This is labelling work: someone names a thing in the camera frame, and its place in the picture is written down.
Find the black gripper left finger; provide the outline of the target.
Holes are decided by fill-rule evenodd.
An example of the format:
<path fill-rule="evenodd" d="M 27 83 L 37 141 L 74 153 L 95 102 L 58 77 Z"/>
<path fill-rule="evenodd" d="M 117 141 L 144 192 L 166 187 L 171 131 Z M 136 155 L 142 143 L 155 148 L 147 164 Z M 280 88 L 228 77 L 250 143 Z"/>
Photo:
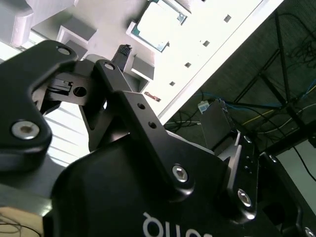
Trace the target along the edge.
<path fill-rule="evenodd" d="M 54 195 L 104 196 L 109 186 L 122 188 L 111 173 L 136 184 L 140 174 L 155 194 L 181 201 L 195 186 L 182 166 L 171 138 L 144 96 L 132 92 L 124 76 L 108 60 L 79 61 L 69 47 L 46 40 L 0 66 L 0 174 L 25 177 L 41 166 L 52 132 L 43 115 L 62 101 L 79 105 L 89 133 L 91 153 L 66 168 Z"/>

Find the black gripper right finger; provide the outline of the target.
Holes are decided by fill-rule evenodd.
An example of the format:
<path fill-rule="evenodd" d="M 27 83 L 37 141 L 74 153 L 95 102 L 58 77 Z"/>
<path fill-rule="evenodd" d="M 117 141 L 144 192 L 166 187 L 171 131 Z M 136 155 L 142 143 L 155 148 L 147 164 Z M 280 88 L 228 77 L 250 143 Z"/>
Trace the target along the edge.
<path fill-rule="evenodd" d="M 255 235 L 313 237 L 315 214 L 273 155 L 234 124 L 223 100 L 214 100 L 200 118 L 206 146 L 227 165 L 218 200 L 232 223 L 254 225 Z"/>

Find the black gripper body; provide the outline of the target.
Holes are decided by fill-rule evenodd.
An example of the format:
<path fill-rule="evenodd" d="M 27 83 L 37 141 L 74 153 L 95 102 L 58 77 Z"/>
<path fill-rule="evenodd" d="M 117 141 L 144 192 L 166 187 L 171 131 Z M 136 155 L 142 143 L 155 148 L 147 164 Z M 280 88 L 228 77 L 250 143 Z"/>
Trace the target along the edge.
<path fill-rule="evenodd" d="M 262 210 L 239 214 L 221 195 L 227 163 L 174 136 L 176 165 L 193 178 L 189 195 L 170 192 L 148 153 L 125 136 L 69 165 L 43 218 L 46 237 L 278 237 Z"/>

